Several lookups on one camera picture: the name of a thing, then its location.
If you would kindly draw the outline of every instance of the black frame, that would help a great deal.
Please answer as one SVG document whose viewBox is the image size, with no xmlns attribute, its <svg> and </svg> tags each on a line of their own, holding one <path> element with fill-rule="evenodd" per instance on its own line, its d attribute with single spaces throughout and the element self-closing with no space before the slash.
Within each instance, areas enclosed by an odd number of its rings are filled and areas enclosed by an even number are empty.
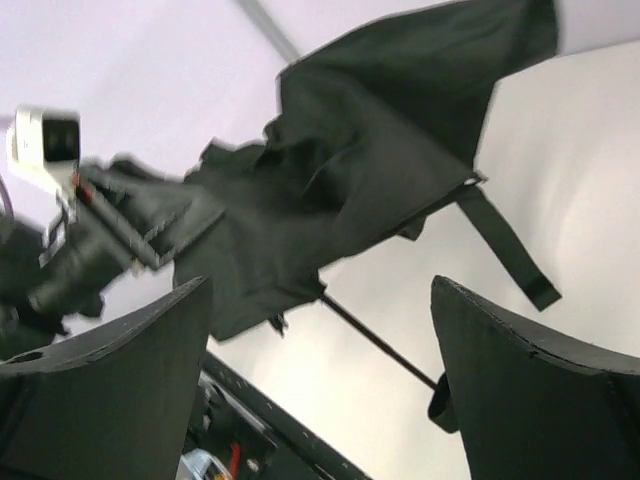
<svg viewBox="0 0 640 480">
<path fill-rule="evenodd" d="M 202 371 L 318 473 L 335 480 L 373 480 L 210 352 L 205 354 Z"/>
</svg>

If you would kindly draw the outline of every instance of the white camera body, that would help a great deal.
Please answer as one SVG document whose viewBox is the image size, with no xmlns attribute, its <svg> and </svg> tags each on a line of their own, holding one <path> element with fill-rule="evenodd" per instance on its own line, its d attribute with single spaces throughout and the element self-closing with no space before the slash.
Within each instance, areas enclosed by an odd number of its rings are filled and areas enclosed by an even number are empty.
<svg viewBox="0 0 640 480">
<path fill-rule="evenodd" d="M 17 177 L 53 195 L 68 195 L 80 160 L 78 114 L 19 106 L 7 131 L 7 160 Z"/>
</svg>

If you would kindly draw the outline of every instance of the metal bar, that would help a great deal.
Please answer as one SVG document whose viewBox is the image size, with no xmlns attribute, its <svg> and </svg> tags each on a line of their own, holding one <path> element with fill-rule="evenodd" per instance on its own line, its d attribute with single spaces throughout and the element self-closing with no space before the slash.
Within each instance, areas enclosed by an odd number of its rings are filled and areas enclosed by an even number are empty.
<svg viewBox="0 0 640 480">
<path fill-rule="evenodd" d="M 358 320 L 355 316 L 349 313 L 342 305 L 336 302 L 330 296 L 323 294 L 320 297 L 320 301 L 324 303 L 327 307 L 329 307 L 333 312 L 335 312 L 339 317 L 341 317 L 345 322 L 355 328 L 360 334 L 362 334 L 367 340 L 373 343 L 376 347 L 382 350 L 384 353 L 393 358 L 398 364 L 404 367 L 409 373 L 411 373 L 414 377 L 424 383 L 427 387 L 432 390 L 435 390 L 438 384 L 434 382 L 431 378 L 425 375 L 418 367 L 413 365 L 409 360 L 404 358 L 398 352 L 396 352 L 388 343 L 378 337 L 375 333 L 369 330 L 364 324 Z"/>
<path fill-rule="evenodd" d="M 244 11 L 285 62 L 293 63 L 302 56 L 258 0 L 234 0 L 234 2 Z"/>
</svg>

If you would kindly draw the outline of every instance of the white wall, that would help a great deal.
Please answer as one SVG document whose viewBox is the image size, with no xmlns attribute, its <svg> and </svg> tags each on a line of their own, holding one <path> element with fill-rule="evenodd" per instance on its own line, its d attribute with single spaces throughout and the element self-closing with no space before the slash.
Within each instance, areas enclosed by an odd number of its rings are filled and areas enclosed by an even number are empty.
<svg viewBox="0 0 640 480">
<path fill-rule="evenodd" d="M 78 108 L 85 153 L 131 151 L 170 173 L 191 166 L 214 135 L 259 136 L 275 113 L 273 79 L 283 65 L 232 2 L 61 4 L 3 5 L 0 112 L 22 101 Z M 265 5 L 305 52 L 392 11 L 382 0 Z M 434 377 L 442 371 L 429 315 L 435 274 L 640 355 L 638 58 L 640 44 L 632 44 L 548 62 L 503 82 L 490 115 L 479 158 L 491 178 L 486 190 L 562 302 L 534 312 L 455 207 L 432 217 L 415 244 L 389 241 L 331 269 L 330 293 Z M 53 217 L 51 199 L 0 172 L 20 212 L 41 223 Z M 107 318 L 164 293 L 168 273 L 121 282 Z M 211 348 L 375 479 L 468 478 L 459 436 L 426 418 L 426 388 L 322 306 L 289 321 L 286 340 L 263 327 Z"/>
</svg>

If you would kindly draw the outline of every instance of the black fabric cover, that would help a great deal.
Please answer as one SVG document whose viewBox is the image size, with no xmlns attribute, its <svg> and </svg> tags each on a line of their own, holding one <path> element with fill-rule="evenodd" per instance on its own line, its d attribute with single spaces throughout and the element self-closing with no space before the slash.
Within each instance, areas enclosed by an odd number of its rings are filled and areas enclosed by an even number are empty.
<svg viewBox="0 0 640 480">
<path fill-rule="evenodd" d="M 175 262 L 177 284 L 213 279 L 213 336 L 316 300 L 319 268 L 416 239 L 474 188 L 496 82 L 557 42 L 551 0 L 472 0 L 379 20 L 284 70 L 266 142 L 212 142 L 185 178 L 226 210 Z"/>
</svg>

